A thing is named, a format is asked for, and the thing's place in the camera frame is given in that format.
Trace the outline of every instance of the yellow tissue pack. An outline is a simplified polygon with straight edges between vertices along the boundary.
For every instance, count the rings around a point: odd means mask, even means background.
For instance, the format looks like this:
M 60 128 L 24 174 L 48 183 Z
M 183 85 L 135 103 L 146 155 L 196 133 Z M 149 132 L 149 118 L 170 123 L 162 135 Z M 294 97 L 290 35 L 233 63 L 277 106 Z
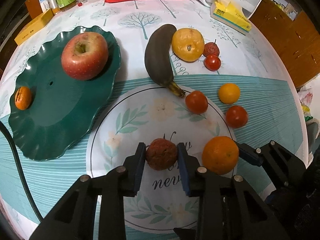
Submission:
M 242 13 L 241 8 L 230 0 L 216 0 L 210 8 L 210 16 L 246 35 L 251 30 L 251 23 Z

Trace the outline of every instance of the cabinet handle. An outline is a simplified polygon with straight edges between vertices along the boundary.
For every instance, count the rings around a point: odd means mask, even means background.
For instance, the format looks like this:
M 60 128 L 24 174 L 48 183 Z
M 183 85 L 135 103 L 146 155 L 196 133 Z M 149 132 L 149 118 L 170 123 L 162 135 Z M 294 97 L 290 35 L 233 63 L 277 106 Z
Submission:
M 317 62 L 316 62 L 316 60 L 315 60 L 315 58 L 313 57 L 312 54 L 311 54 L 311 57 L 312 57 L 313 61 L 317 64 Z

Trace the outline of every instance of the banana stem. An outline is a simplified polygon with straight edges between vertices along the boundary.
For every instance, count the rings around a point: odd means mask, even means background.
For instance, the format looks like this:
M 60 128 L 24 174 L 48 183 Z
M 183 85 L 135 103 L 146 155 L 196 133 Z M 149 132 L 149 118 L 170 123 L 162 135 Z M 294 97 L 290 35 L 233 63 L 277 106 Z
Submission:
M 178 85 L 174 81 L 171 81 L 168 84 L 167 89 L 169 89 L 172 93 L 174 93 L 177 97 L 180 98 L 184 98 L 186 95 L 185 91 L 178 87 Z

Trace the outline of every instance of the wooden furniture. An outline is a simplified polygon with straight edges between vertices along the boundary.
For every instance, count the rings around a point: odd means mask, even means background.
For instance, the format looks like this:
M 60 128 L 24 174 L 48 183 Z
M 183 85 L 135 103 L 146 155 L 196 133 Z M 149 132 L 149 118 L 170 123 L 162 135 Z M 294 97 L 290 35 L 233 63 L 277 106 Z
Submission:
M 320 73 L 320 35 L 304 11 L 292 21 L 274 2 L 263 0 L 250 20 L 278 53 L 297 88 Z
M 39 0 L 26 0 L 25 4 L 32 19 L 42 14 Z

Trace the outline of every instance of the teal striped tablecloth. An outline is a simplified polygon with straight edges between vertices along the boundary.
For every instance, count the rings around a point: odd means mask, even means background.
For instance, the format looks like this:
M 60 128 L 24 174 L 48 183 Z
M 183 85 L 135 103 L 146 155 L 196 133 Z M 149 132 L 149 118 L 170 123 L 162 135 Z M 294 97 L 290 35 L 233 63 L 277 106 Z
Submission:
M 237 105 L 243 106 L 249 114 L 247 125 L 234 130 L 239 143 L 259 147 L 272 139 L 296 153 L 303 141 L 298 110 L 286 81 L 231 75 L 176 76 L 175 81 L 177 84 L 201 90 L 224 113 L 229 106 L 219 101 L 217 91 L 225 83 L 237 84 L 241 89 Z M 153 82 L 149 78 L 116 83 L 111 98 L 98 116 L 120 95 L 138 86 L 151 83 Z M 8 117 L 7 115 L 1 118 L 1 121 L 11 132 Z M 86 173 L 88 138 L 89 134 L 68 149 L 59 159 L 45 162 L 29 160 L 18 150 L 30 191 L 43 216 L 49 212 L 74 181 Z M 2 198 L 23 216 L 39 223 L 23 190 L 9 144 L 2 134 L 0 135 L 0 153 Z M 270 179 L 261 167 L 251 166 L 241 159 L 237 173 L 243 175 L 258 193 L 261 193 L 270 184 Z M 128 239 L 142 239 L 141 235 L 135 236 L 134 229 L 127 228 L 127 230 L 130 231 Z M 144 233 L 143 239 L 150 238 L 150 234 Z

